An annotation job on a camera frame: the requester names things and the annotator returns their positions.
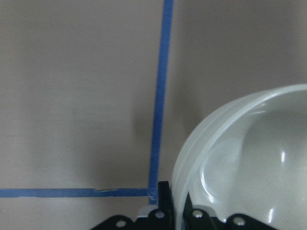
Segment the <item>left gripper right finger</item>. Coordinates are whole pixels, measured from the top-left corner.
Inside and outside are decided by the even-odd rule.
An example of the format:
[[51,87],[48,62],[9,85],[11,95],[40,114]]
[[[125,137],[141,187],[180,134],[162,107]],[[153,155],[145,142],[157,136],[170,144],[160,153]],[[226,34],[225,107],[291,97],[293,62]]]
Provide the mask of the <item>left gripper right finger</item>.
[[211,217],[206,211],[194,208],[190,195],[187,195],[184,212],[184,225],[187,230],[221,230],[222,224],[217,218]]

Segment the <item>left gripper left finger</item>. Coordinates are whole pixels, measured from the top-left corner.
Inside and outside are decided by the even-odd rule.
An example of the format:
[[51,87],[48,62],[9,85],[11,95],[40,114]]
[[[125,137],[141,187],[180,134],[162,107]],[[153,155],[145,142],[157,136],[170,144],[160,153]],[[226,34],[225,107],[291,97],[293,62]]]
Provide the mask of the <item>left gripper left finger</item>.
[[168,181],[158,183],[158,206],[146,217],[135,221],[123,215],[104,220],[94,230],[174,230],[175,217],[171,189]]

